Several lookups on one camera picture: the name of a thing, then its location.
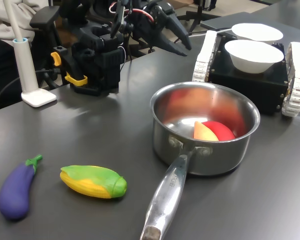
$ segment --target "wire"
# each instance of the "wire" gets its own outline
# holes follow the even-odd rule
[[[112,14],[115,14],[115,13],[116,13],[115,11],[112,11],[112,8],[114,7],[115,4],[117,4],[117,2],[114,1],[113,3],[111,3],[111,5],[110,5],[110,7],[109,7],[109,12],[112,13]],[[130,11],[129,9],[125,9],[125,10],[124,10],[125,13],[129,13],[129,11]],[[144,11],[144,10],[137,9],[137,8],[132,8],[131,11],[132,11],[133,13],[141,13],[141,14],[144,14],[144,15],[146,15],[146,16],[150,19],[151,22],[153,22],[153,23],[155,22],[154,18],[153,18],[149,13],[147,13],[147,12]]]
[[[122,48],[123,52],[124,52],[124,63],[122,65],[122,67],[120,68],[120,72],[121,72],[121,70],[124,68],[124,65],[126,63],[127,54],[126,54],[126,50],[125,50],[125,48],[123,46],[118,46],[118,48]]]
[[[51,73],[51,72],[54,72],[54,70],[38,70],[38,71],[35,71],[36,74],[38,74],[38,73]],[[13,83],[18,81],[19,79],[20,79],[20,77],[17,77],[16,79],[12,80],[7,85],[5,85],[4,88],[2,88],[1,91],[0,91],[0,97],[8,87],[10,87]]]
[[[216,28],[216,29],[211,29],[211,31],[220,31],[220,30],[229,30],[231,27],[221,27],[221,28]],[[204,31],[190,31],[188,32],[189,34],[204,34],[209,30],[204,30]]]
[[[230,30],[231,30],[231,28],[226,28],[226,29],[224,29],[224,30],[217,31],[216,33],[217,33],[217,34],[220,34],[220,33],[223,33],[223,32],[230,31]],[[209,31],[209,30],[202,31],[203,34],[190,35],[189,38],[205,36],[205,35],[207,34],[208,31]],[[176,44],[176,43],[178,43],[179,41],[180,41],[180,38],[177,38],[173,43]]]
[[[129,33],[128,40],[126,41],[126,49],[128,50],[130,61],[132,62],[132,56],[131,56],[130,45],[129,45],[129,39],[130,39],[130,37],[131,37],[131,32]]]

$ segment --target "gray table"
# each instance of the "gray table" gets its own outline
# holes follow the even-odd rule
[[[281,0],[255,11],[254,14],[300,29],[300,0]]]
[[[0,214],[0,240],[138,240],[167,166],[152,151],[153,93],[189,81],[202,38],[188,57],[157,51],[126,63],[120,93],[98,99],[54,91],[58,102],[0,110],[0,187],[14,167],[42,154],[31,211]],[[59,177],[68,165],[97,165],[128,183],[122,199],[86,197]],[[300,116],[262,116],[241,166],[218,178],[189,176],[166,240],[300,240]]]

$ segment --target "stainless steel saucepan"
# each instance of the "stainless steel saucepan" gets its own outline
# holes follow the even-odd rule
[[[150,102],[153,149],[170,165],[148,207],[140,240],[163,239],[177,210],[187,172],[215,176],[242,161],[260,114],[244,95],[230,88],[201,82],[181,82],[157,91]],[[202,141],[193,138],[195,121],[217,121],[236,139]]]

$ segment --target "person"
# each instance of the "person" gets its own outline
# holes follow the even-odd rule
[[[42,44],[45,44],[42,36],[35,36],[34,30],[30,27],[32,17],[43,7],[48,6],[48,0],[9,0],[15,14],[22,37],[27,38],[31,45],[32,57],[41,58],[44,54]],[[10,25],[3,0],[0,0],[0,91],[11,81],[16,79],[18,74],[17,63],[13,48],[15,34]],[[9,89],[1,96],[5,105],[21,100],[21,84],[16,81],[9,86]]]
[[[193,3],[196,4],[196,5],[199,5],[200,0],[193,0]],[[208,7],[203,6],[203,10],[204,11],[211,11],[212,9],[215,9],[216,8],[216,3],[217,3],[217,0],[211,0],[210,5]]]
[[[211,11],[212,9],[215,9],[215,8],[216,8],[216,3],[217,3],[217,0],[211,0],[210,6],[205,7],[203,10],[209,12],[209,11]]]

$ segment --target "toy corn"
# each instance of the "toy corn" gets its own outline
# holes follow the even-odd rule
[[[122,176],[100,166],[65,166],[61,168],[60,178],[72,190],[90,197],[118,198],[127,190]]]

